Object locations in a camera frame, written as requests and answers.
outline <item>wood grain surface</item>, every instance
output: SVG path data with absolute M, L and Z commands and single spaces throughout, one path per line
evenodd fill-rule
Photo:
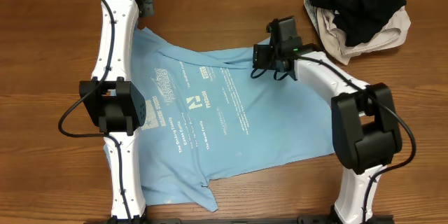
M 305 42 L 316 42 L 303 0 L 155 0 L 140 21 L 191 50 L 251 46 L 273 18 L 295 15 Z M 377 214 L 397 223 L 448 220 L 448 5 L 408 0 L 412 21 L 400 48 L 357 57 L 343 67 L 393 91 L 413 129 L 416 159 L 381 178 Z M 82 223 L 108 218 L 112 192 L 102 139 L 70 139 L 57 121 L 93 70 L 100 40 L 99 0 L 0 0 L 0 223 Z M 83 107 L 65 127 L 96 132 Z M 403 150 L 394 163 L 410 152 Z M 334 155 L 212 181 L 219 210 L 196 204 L 152 206 L 151 218 L 296 217 L 327 213 L 339 192 Z

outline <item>black cable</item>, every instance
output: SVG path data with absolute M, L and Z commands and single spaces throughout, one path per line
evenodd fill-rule
M 127 201 L 126 201 L 126 196 L 125 196 L 125 189 L 123 188 L 123 162 L 121 159 L 121 150 L 120 150 L 120 143 L 118 143 L 118 141 L 113 138 L 112 136 L 108 135 L 108 134 L 101 134 L 101 133 L 93 133 L 93 134 L 72 134 L 72 133 L 68 133 L 67 131 L 65 131 L 62 128 L 62 124 L 64 123 L 64 120 L 67 118 L 67 116 L 77 107 L 79 106 L 79 104 L 81 104 L 87 97 L 89 97 L 90 95 L 92 95 L 94 92 L 97 92 L 98 89 L 102 86 L 103 82 L 106 80 L 107 78 L 107 74 L 109 73 L 109 71 L 111 70 L 111 61 L 112 61 L 112 54 L 113 54 L 113 44 L 115 42 L 115 20 L 113 19 L 113 14 L 112 14 L 112 10 L 110 8 L 110 6 L 107 4 L 106 0 L 101 0 L 101 2 L 105 5 L 108 15 L 111 19 L 111 47 L 109 48 L 109 54 L 107 57 L 107 63 L 106 63 L 106 68 L 104 70 L 104 75 L 101 77 L 101 80 L 99 80 L 98 84 L 94 87 L 93 90 L 91 90 L 90 92 L 88 92 L 86 95 L 84 95 L 83 97 L 81 97 L 77 102 L 75 102 L 73 105 L 70 106 L 69 109 L 67 109 L 67 111 L 65 111 L 65 113 L 62 115 L 62 117 L 59 119 L 59 122 L 57 124 L 57 128 L 58 130 L 63 133 L 65 136 L 68 137 L 73 137 L 73 138 L 83 138 L 83 137 L 107 137 L 109 139 L 111 139 L 114 144 L 115 147 L 118 150 L 118 173 L 119 173 L 119 181 L 120 181 L 120 194 L 122 195 L 123 198 L 123 204 L 125 205 L 126 208 L 126 214 L 127 214 L 127 218 L 129 220 L 129 223 L 132 224 L 132 219 L 131 219 L 131 214 L 130 214 L 130 210 L 129 207 L 127 205 Z
M 366 215 L 367 215 L 367 201 L 368 201 L 370 190 L 372 189 L 372 184 L 376 181 L 376 178 L 379 175 L 384 174 L 384 173 L 389 172 L 389 171 L 392 171 L 394 169 L 398 169 L 398 168 L 404 167 L 405 165 L 409 164 L 414 159 L 415 153 L 417 151 L 417 143 L 415 141 L 415 137 L 414 137 L 411 129 L 409 128 L 409 126 L 406 124 L 406 122 L 400 116 L 397 115 L 397 113 L 393 112 L 390 108 L 388 108 L 387 106 L 385 106 L 384 104 L 382 104 L 381 102 L 376 100 L 372 95 L 368 94 L 362 88 L 360 88 L 357 85 L 353 84 L 351 82 L 351 80 L 346 78 L 344 75 L 342 75 L 338 70 L 333 68 L 331 65 L 327 64 L 326 62 L 324 62 L 322 60 L 313 59 L 313 58 L 310 58 L 310 57 L 296 56 L 296 58 L 298 60 L 307 60 L 307 61 L 311 61 L 311 62 L 315 62 L 315 63 L 321 64 L 321 65 L 325 66 L 326 68 L 328 68 L 329 70 L 331 70 L 339 78 L 341 78 L 347 85 L 351 86 L 352 88 L 356 89 L 357 91 L 365 92 L 367 97 L 370 100 L 372 100 L 373 103 L 375 103 L 376 105 L 380 106 L 382 109 L 384 109 L 385 111 L 390 113 L 401 124 L 401 126 L 406 131 L 407 135 L 409 136 L 409 139 L 411 141 L 411 148 L 412 149 L 411 149 L 411 154 L 406 159 L 406 161 L 401 162 L 401 163 L 396 164 L 396 165 L 393 165 L 391 167 L 387 167 L 387 168 L 385 168 L 385 169 L 383 169 L 381 171 L 378 171 L 375 174 L 373 174 L 373 176 L 370 178 L 369 183 L 367 185 L 367 189 L 365 191 L 364 202 L 363 202 L 363 222 L 362 222 L 362 224 L 365 224 L 366 223 Z
M 252 73 L 251 73 L 251 78 L 256 79 L 260 76 L 262 76 L 264 73 L 266 73 L 267 69 L 264 69 L 261 73 L 257 74 L 256 76 L 254 76 L 253 74 L 257 71 L 258 69 L 253 69 Z
M 274 72 L 274 80 L 276 80 L 276 81 L 282 81 L 284 78 L 286 78 L 288 76 L 288 73 L 285 73 L 282 77 L 277 78 L 277 74 L 278 74 L 278 71 L 276 70 Z

